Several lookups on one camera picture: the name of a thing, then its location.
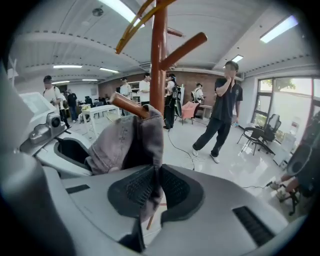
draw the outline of man in black shirt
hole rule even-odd
[[[194,156],[197,156],[198,151],[211,140],[216,132],[218,132],[216,143],[211,150],[210,156],[217,164],[219,163],[219,151],[228,137],[234,106],[236,110],[235,122],[238,122],[240,101],[243,100],[242,88],[235,82],[235,76],[238,70],[238,64],[230,60],[225,64],[225,78],[218,78],[216,80],[216,101],[204,134],[202,134],[192,146],[192,153]]]
[[[72,93],[72,91],[68,90],[68,105],[69,105],[69,111],[71,114],[72,121],[75,123],[78,119],[77,112],[76,112],[76,106],[77,106],[77,96],[75,93]]]

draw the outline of white ceiling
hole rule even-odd
[[[122,0],[137,12],[144,0]],[[177,0],[168,7],[168,26],[185,37],[168,36],[172,52],[198,32],[208,41],[186,55],[178,67],[222,69],[237,54],[240,72],[271,65],[310,51],[298,28],[265,44],[260,36],[289,13],[263,0]],[[92,15],[101,7],[103,15]],[[138,30],[120,55],[115,47],[128,21],[97,0],[47,0],[33,10],[16,32],[10,57],[17,59],[20,76],[52,75],[55,80],[107,79],[113,74],[100,67],[143,72],[150,61],[152,21]],[[82,64],[81,69],[53,69],[53,64]]]

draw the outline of pink chair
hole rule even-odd
[[[195,114],[196,107],[199,104],[200,103],[193,103],[191,101],[188,101],[186,104],[184,104],[181,107],[181,116],[180,117],[182,118],[182,125],[184,125],[184,120],[187,119],[187,118],[190,118],[192,124],[194,124],[193,117],[194,117],[194,114]]]

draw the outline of white floor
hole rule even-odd
[[[164,137],[164,154],[163,163],[175,166],[180,166],[188,169],[194,169],[196,172],[205,173],[208,175],[217,176],[238,184],[241,187],[246,188],[248,192],[252,193],[258,199],[267,202],[280,213],[282,213],[288,221],[294,220],[297,216],[293,215],[289,217],[288,213],[292,209],[291,202],[289,200],[284,203],[279,203],[276,198],[276,191],[264,187],[270,181],[280,178],[284,171],[282,171],[279,166],[273,161],[272,155],[266,154],[264,151],[255,151],[253,155],[254,145],[250,145],[242,153],[241,150],[247,140],[242,137],[239,144],[239,140],[242,130],[239,127],[231,127],[230,133],[226,142],[219,153],[220,163],[216,164],[209,156],[210,151],[216,143],[215,135],[211,141],[199,151],[198,157],[194,157],[191,153],[192,144],[198,139],[198,137],[206,130],[206,121],[197,119],[193,124],[191,120],[186,120],[182,125],[181,119],[178,118],[174,123],[174,128],[169,132],[163,130]],[[89,134],[84,124],[69,122],[72,126],[70,130],[84,135],[90,141],[96,139],[94,133],[92,132],[92,126],[90,128]],[[95,119],[97,132],[100,133],[110,121],[106,117]],[[174,146],[184,150],[192,156],[181,150],[174,148],[171,144],[169,138],[171,139]],[[142,231],[144,235],[144,242],[148,245],[157,235],[161,229],[160,218],[161,213],[166,210],[166,206],[160,206],[154,215],[152,225],[149,230],[146,229],[148,222],[142,224]]]

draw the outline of black shirt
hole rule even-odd
[[[214,90],[222,87],[226,82],[227,79],[218,78],[215,81]],[[240,85],[235,83],[232,88],[231,85],[229,85],[224,95],[222,95],[221,97],[219,97],[218,95],[216,96],[211,117],[219,119],[225,123],[231,123],[235,103],[242,100],[242,88],[240,87]]]
[[[68,95],[68,105],[70,107],[75,107],[77,105],[77,96],[75,93],[71,93]]]

